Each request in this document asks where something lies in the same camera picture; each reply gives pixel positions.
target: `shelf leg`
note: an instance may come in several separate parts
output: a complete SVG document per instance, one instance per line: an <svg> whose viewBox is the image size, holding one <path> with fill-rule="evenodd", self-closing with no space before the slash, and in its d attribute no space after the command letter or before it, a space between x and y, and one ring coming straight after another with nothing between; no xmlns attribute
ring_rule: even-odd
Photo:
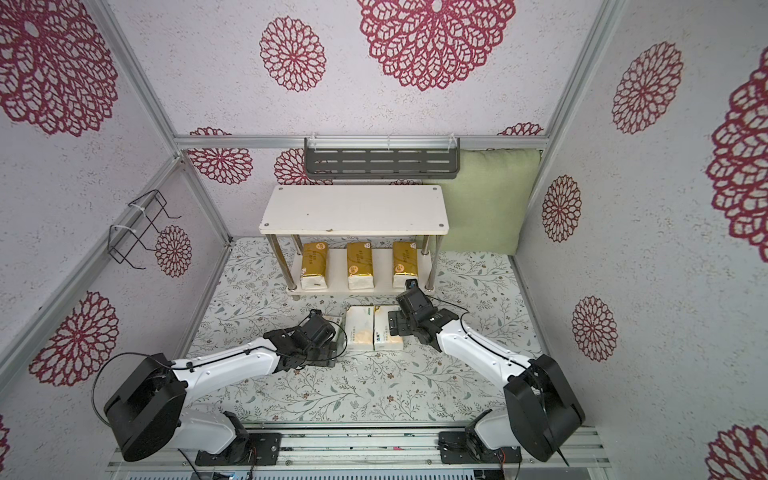
<svg viewBox="0 0 768 480"><path fill-rule="evenodd" d="M288 291L293 292L296 289L296 282L293 281L293 277L290 274L290 268L288 268L288 263L286 263L286 257L283 255L283 251L280 249L280 244L277 242L277 235L267 235L266 240L270 242L270 247L272 247L272 251L277 258L277 264L280 265L280 269L283 271L283 277L286 279Z"/></svg>
<svg viewBox="0 0 768 480"><path fill-rule="evenodd" d="M424 236L424 245L422 246L422 255L428 255L429 254L429 240L432 238L432 235L425 235Z"/></svg>
<svg viewBox="0 0 768 480"><path fill-rule="evenodd" d="M304 254L304 244L301 243L301 237L298 235L291 235L293 237L293 244L296 245L296 253L299 255Z"/></svg>
<svg viewBox="0 0 768 480"><path fill-rule="evenodd" d="M432 254L432 270L429 272L429 278L424 290L428 292L435 291L435 277L437 276L437 259L440 256L440 244L442 243L443 235L435 235L435 252Z"/></svg>

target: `mounting plate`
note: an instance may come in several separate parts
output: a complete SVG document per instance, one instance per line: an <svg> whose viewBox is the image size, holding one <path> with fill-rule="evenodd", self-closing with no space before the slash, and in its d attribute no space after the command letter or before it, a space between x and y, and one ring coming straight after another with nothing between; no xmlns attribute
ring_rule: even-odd
<svg viewBox="0 0 768 480"><path fill-rule="evenodd" d="M498 450L492 450L482 458L476 459L472 453L461 445L467 445L467 434L465 432L440 432L438 435L438 445L440 445L440 459L446 465L456 465L462 463L498 463L498 452L503 452L504 463L519 463L522 460L520 447L501 447Z"/></svg>
<svg viewBox="0 0 768 480"><path fill-rule="evenodd" d="M256 449L256 466L275 465L277 456L280 454L280 433L251 433L248 448ZM253 461L252 455L245 457L238 463L229 463L224 455L211 455L208 452L198 452L195 459L195 465L201 467L222 466L222 465L250 465Z"/></svg>

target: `gray metal basket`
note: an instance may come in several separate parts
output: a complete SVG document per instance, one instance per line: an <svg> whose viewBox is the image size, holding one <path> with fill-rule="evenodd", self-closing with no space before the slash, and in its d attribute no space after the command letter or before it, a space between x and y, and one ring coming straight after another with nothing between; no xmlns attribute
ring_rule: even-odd
<svg viewBox="0 0 768 480"><path fill-rule="evenodd" d="M304 139L306 175L313 180L456 178L459 139L449 149L330 149Z"/></svg>

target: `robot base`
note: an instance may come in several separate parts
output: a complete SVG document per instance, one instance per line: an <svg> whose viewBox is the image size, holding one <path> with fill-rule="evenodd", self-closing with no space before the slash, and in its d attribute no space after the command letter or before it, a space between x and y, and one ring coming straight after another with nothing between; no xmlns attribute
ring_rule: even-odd
<svg viewBox="0 0 768 480"><path fill-rule="evenodd" d="M438 436L440 445L440 459L446 465L459 463L498 463L499 456L503 455L504 463L519 463L522 459L520 447L501 447L498 450L485 450L473 452L468 446L466 432L440 432Z"/></svg>
<svg viewBox="0 0 768 480"><path fill-rule="evenodd" d="M280 433L251 433L245 455L241 458L230 458L225 455L226 450L219 455L211 455L208 452L198 452L195 465L201 467L223 465L250 465L256 466L275 465L280 453ZM253 450L256 450L256 461L253 461Z"/></svg>

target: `white shelf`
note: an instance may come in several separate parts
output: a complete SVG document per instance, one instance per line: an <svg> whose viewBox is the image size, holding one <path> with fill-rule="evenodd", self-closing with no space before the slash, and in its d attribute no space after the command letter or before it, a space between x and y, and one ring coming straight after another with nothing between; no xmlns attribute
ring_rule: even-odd
<svg viewBox="0 0 768 480"><path fill-rule="evenodd" d="M293 258L291 276L296 282L296 289L288 291L291 295L396 295L405 289L392 287L392 249L374 248L373 254L373 288L350 290L346 282L346 248L328 249L328 267L326 269L326 282L328 288L321 290L304 290L301 288L301 259L300 255ZM419 285L427 284L427 277L432 268L432 255L422 255L417 252L419 258Z"/></svg>
<svg viewBox="0 0 768 480"><path fill-rule="evenodd" d="M442 189L434 185L278 185L259 231L324 237L445 235L448 214Z"/></svg>

